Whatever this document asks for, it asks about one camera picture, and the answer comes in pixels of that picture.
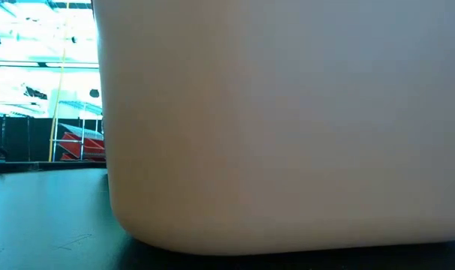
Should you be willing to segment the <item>orange plastic bin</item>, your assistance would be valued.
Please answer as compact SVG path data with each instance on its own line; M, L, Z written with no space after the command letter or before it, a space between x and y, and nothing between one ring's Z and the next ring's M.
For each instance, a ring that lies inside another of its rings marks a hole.
M92 0L110 204L243 255L455 240L455 0Z

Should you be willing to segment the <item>black ceiling fixture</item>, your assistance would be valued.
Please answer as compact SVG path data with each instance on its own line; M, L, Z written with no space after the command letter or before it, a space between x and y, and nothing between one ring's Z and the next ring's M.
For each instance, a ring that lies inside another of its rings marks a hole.
M38 98L38 99L41 99L41 100L46 100L47 99L47 95L46 94L44 94L41 91L35 90L35 89L31 88L31 87L28 87L28 86L26 86L26 90L24 91L24 95L28 96L28 97L32 97L32 98Z

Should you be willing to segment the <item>black room divider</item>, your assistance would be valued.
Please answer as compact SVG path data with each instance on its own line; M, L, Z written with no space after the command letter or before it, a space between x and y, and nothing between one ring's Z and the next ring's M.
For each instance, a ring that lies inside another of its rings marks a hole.
M56 154L55 160L60 161L63 154L72 150L74 155L80 154L80 145L70 143L85 137L83 158L97 160L104 151L104 141L92 136L101 121L80 119L59 119L56 139L57 146L50 146L50 118L15 118L0 117L0 147L8 153L7 162L48 161L50 152Z

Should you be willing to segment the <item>black aluminium table frame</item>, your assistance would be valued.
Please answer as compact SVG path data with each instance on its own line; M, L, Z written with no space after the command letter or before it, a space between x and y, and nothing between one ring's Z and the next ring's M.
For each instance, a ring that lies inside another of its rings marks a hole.
M0 174L26 173L52 170L106 169L105 162L95 161L34 161L34 162L0 162Z

